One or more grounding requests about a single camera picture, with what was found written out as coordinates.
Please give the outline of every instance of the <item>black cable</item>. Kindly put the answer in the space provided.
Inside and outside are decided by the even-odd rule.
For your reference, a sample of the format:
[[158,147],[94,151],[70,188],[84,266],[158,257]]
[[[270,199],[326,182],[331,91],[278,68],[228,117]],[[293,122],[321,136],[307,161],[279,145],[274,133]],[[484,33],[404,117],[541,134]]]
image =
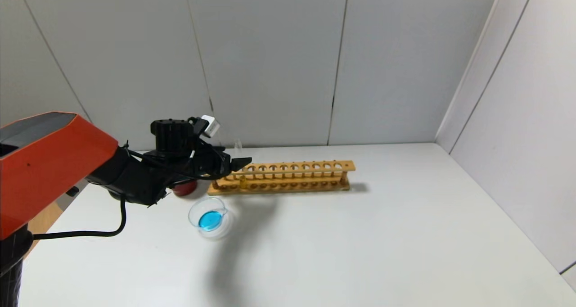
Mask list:
[[128,151],[128,153],[130,153],[130,155],[141,158],[142,161],[147,161],[148,163],[155,164],[156,166],[160,166],[167,171],[170,171],[174,174],[178,174],[179,176],[184,176],[186,178],[198,179],[198,180],[218,180],[218,179],[221,179],[224,177],[224,176],[191,176],[189,174],[185,174],[185,173],[176,171],[176,170],[172,169],[170,166],[165,165],[164,163],[155,161],[155,160],[147,157],[146,155],[142,155],[138,152],[132,151],[131,149],[126,149],[126,150]]
[[34,234],[33,239],[63,239],[65,237],[77,237],[77,236],[97,236],[97,237],[112,237],[118,235],[126,226],[126,198],[122,197],[120,199],[120,213],[121,221],[120,227],[115,231],[93,231],[93,230],[77,230],[77,231],[63,231],[61,233],[49,233],[49,234]]

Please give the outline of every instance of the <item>wooden test tube rack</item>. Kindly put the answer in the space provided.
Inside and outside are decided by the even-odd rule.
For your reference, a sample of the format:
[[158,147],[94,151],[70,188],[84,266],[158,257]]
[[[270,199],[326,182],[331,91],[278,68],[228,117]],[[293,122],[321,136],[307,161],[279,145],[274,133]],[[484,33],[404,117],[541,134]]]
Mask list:
[[253,163],[238,172],[214,180],[208,194],[277,194],[350,190],[348,172],[352,161]]

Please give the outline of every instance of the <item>white table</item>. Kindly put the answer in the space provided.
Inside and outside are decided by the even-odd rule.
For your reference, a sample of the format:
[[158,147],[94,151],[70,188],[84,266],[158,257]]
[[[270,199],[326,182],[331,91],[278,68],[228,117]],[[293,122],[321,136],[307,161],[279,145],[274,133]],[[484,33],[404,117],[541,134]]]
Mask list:
[[[576,293],[435,144],[244,149],[254,162],[351,159],[350,192],[227,198],[211,242],[169,195],[129,204],[117,237],[41,241],[21,307],[552,307]],[[88,186],[50,231],[112,230],[119,202]]]

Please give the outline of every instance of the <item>blue liquid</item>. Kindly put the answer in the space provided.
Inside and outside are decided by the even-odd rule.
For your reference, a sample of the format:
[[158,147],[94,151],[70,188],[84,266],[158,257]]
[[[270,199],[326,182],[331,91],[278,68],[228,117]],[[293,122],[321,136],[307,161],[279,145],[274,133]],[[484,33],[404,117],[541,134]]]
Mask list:
[[221,223],[222,223],[222,214],[219,213],[218,211],[212,210],[208,211],[207,213],[202,215],[202,217],[200,217],[200,220],[198,221],[198,226],[203,231],[211,231],[218,228],[218,226],[220,226]]

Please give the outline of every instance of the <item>robotic arm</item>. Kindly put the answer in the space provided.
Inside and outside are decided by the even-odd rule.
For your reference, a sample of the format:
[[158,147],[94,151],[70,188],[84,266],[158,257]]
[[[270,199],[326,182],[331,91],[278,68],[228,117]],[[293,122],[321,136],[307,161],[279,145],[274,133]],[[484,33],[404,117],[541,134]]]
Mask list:
[[121,201],[123,223],[118,231],[109,232],[115,235],[125,222],[125,202],[151,206],[166,196],[167,188],[222,178],[251,163],[252,158],[231,159],[224,147],[200,139],[212,136],[217,124],[193,117],[156,120],[150,125],[156,149],[147,153],[131,151],[128,143],[118,146],[74,113],[45,113],[0,128],[2,306],[4,301],[16,306],[21,260],[32,240],[62,237],[32,237],[27,223],[82,178]]

